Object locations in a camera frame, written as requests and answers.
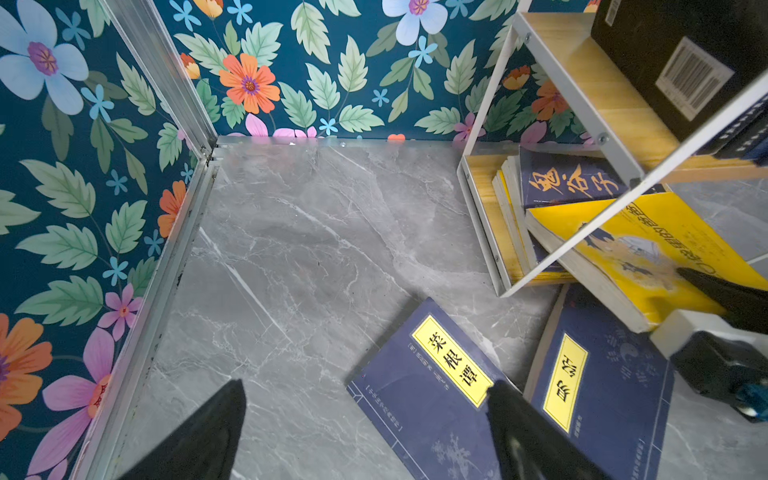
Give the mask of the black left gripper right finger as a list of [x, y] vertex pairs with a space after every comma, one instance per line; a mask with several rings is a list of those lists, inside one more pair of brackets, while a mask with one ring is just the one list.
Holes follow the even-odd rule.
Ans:
[[487, 391], [488, 419], [503, 479], [607, 479], [508, 381]]

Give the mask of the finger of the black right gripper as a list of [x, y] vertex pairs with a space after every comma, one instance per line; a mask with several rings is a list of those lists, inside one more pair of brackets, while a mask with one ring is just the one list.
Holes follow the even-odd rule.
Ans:
[[734, 328], [767, 334], [767, 291], [739, 285], [691, 268], [678, 275], [725, 309], [723, 318]]

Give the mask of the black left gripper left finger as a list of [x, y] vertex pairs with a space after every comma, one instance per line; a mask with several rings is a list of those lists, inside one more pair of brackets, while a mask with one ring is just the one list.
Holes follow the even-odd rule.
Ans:
[[243, 382], [227, 382], [122, 477], [228, 479], [241, 438], [246, 405]]

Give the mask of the navy book large yellow label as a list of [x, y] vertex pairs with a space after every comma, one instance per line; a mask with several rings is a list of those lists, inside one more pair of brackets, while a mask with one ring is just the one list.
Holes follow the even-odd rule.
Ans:
[[658, 475], [673, 365], [583, 285], [565, 285], [523, 396], [614, 479]]

